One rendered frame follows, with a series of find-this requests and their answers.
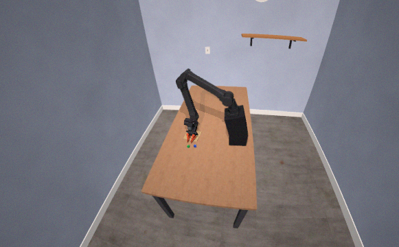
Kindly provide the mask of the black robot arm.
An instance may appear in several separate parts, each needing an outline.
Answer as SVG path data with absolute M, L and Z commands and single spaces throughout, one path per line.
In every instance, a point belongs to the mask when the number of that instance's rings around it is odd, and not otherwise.
M 213 84 L 209 83 L 208 81 L 204 80 L 203 78 L 194 74 L 191 69 L 185 70 L 177 79 L 176 85 L 178 89 L 181 90 L 183 95 L 183 99 L 185 100 L 185 104 L 187 106 L 190 118 L 185 118 L 184 125 L 187 126 L 189 131 L 196 132 L 198 126 L 198 113 L 194 107 L 194 103 L 192 101 L 192 97 L 190 95 L 187 81 L 191 81 L 196 85 L 200 86 L 201 88 L 205 89 L 206 91 L 215 95 L 224 106 L 228 106 L 228 117 L 238 117 L 240 112 L 240 106 L 237 106 L 235 99 L 233 99 L 233 93 L 231 91 L 225 91 Z M 185 82 L 184 82 L 185 80 Z

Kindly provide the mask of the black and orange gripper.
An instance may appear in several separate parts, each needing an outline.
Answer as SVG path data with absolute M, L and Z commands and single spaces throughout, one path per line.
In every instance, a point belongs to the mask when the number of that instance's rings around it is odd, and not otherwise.
M 193 132 L 193 131 L 189 131 L 189 130 L 186 130 L 186 132 L 187 132 L 187 142 L 190 140 L 191 136 L 192 136 L 191 143 L 193 142 L 193 140 L 195 140 L 196 135 L 198 136 L 197 132 Z

